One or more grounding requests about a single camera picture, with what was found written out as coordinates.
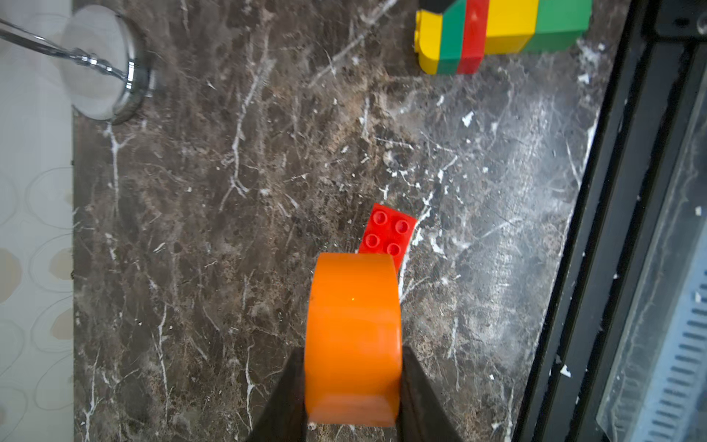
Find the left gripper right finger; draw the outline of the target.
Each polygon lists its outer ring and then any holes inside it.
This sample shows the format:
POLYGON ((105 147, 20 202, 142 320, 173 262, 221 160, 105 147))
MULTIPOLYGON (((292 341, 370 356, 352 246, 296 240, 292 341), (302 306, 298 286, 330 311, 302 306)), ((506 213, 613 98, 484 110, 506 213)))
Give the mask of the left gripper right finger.
POLYGON ((462 440, 409 346, 402 348, 401 406, 397 418, 397 435, 402 442, 462 440))

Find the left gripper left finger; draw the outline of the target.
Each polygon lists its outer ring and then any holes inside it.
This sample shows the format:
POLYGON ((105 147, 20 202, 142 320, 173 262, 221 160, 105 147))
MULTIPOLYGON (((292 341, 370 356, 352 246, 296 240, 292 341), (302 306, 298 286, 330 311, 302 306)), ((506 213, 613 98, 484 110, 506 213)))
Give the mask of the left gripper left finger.
POLYGON ((306 441, 305 350, 295 348, 247 441, 306 441))

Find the orange round lego piece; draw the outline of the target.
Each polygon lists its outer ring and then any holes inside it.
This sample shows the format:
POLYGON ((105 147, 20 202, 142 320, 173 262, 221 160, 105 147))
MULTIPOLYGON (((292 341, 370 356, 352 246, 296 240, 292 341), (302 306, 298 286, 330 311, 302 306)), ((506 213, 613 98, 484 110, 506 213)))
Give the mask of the orange round lego piece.
POLYGON ((397 273, 385 254, 320 254, 305 343, 305 407, 317 424, 394 427, 401 404, 397 273))

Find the red long lego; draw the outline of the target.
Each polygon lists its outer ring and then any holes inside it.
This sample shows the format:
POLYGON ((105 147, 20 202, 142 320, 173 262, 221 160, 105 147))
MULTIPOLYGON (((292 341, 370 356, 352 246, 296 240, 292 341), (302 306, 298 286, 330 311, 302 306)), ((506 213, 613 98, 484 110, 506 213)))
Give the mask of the red long lego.
POLYGON ((475 74, 484 59, 489 0, 466 0, 459 75, 475 74))
POLYGON ((374 204, 358 252, 391 256, 398 273, 416 226, 416 218, 374 204))

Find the yellow square lego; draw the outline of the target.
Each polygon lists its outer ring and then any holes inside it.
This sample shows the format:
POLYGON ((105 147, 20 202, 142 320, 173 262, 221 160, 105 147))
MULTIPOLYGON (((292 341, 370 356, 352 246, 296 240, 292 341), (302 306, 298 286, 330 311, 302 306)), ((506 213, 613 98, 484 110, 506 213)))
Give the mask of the yellow square lego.
POLYGON ((440 62, 443 16, 420 9, 416 13, 414 51, 418 64, 426 74, 434 76, 440 62))
POLYGON ((539 0, 491 0, 485 55, 520 53, 534 36, 539 0))

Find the green square lego front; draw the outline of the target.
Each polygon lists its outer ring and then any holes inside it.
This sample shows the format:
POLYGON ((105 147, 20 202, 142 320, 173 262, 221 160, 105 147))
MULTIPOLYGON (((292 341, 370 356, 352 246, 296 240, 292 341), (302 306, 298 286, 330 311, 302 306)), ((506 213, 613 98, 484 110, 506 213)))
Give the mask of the green square lego front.
POLYGON ((591 0, 541 0, 534 35, 523 52, 560 52, 570 48, 587 30, 591 0))

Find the yellow square lego back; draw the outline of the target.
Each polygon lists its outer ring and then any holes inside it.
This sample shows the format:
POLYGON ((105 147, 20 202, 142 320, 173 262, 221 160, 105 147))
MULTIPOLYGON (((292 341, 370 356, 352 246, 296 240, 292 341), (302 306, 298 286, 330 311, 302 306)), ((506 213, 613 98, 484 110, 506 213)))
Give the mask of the yellow square lego back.
POLYGON ((434 76, 440 62, 443 16, 420 9, 416 13, 414 51, 418 64, 426 74, 434 76))

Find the green long lego back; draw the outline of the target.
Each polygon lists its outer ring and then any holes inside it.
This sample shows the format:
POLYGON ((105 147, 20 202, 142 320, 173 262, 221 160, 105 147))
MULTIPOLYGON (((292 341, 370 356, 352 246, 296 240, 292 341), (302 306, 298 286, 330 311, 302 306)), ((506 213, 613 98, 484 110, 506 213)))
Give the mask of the green long lego back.
POLYGON ((460 63, 466 18, 466 0, 457 0, 443 14, 437 74, 455 75, 460 63))

